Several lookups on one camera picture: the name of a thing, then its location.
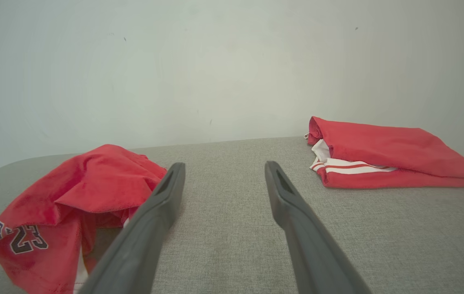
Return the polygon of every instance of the red cloth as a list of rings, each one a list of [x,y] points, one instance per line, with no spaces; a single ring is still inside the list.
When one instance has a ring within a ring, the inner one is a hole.
[[[166,172],[115,145],[65,161],[0,215],[0,264],[29,294],[71,294],[96,227],[122,227]]]
[[[464,187],[464,157],[418,128],[379,127],[310,119],[308,144],[324,139],[330,157],[397,167],[387,173],[341,174],[317,170],[326,187]]]

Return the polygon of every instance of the clothing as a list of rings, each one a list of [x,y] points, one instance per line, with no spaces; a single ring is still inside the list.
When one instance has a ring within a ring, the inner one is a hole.
[[[0,215],[0,264],[29,294],[77,292],[96,227],[122,227],[166,172],[115,145],[65,161]]]
[[[422,129],[312,117],[308,144],[325,187],[464,187],[464,157]]]

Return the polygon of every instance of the folded red garment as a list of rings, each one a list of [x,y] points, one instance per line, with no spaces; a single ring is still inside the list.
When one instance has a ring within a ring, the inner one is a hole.
[[[65,161],[0,215],[0,264],[29,294],[77,292],[96,227],[122,227],[166,172],[115,145]]]
[[[464,187],[464,157],[422,129],[312,117],[308,144],[325,187]]]

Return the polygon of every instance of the folded clothing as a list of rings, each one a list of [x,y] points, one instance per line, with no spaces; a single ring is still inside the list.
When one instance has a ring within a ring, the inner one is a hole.
[[[464,187],[464,157],[425,130],[318,117],[309,127],[325,187]]]
[[[115,145],[65,161],[0,215],[1,266],[29,294],[77,292],[96,228],[122,227],[166,172]]]

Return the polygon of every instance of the red fabric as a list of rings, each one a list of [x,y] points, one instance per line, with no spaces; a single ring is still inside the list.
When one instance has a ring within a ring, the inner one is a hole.
[[[379,127],[310,119],[308,144],[324,139],[331,158],[398,167],[388,173],[317,171],[326,187],[464,187],[464,157],[418,128]]]
[[[92,251],[96,227],[122,227],[166,172],[115,145],[65,161],[0,215],[0,264],[29,294],[71,294],[80,246]]]

